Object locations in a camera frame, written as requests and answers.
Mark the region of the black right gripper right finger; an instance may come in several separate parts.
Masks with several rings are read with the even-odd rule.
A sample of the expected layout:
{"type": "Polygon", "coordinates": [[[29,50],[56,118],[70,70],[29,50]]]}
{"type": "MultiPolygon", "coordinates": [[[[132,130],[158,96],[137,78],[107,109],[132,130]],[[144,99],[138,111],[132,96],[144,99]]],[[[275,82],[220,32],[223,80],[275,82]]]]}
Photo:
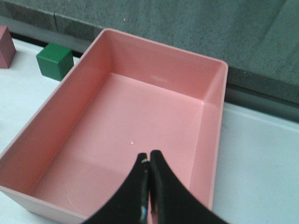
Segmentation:
{"type": "Polygon", "coordinates": [[[150,153],[150,201],[154,224],[225,224],[173,173],[159,150],[150,153]]]}

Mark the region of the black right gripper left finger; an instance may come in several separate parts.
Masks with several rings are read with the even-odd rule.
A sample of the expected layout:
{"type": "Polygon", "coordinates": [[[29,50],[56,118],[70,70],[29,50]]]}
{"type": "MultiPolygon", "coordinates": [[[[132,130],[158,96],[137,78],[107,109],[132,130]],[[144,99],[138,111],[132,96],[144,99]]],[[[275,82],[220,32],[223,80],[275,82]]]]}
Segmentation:
{"type": "Polygon", "coordinates": [[[140,153],[119,189],[85,224],[146,224],[149,206],[150,164],[140,153]]]}

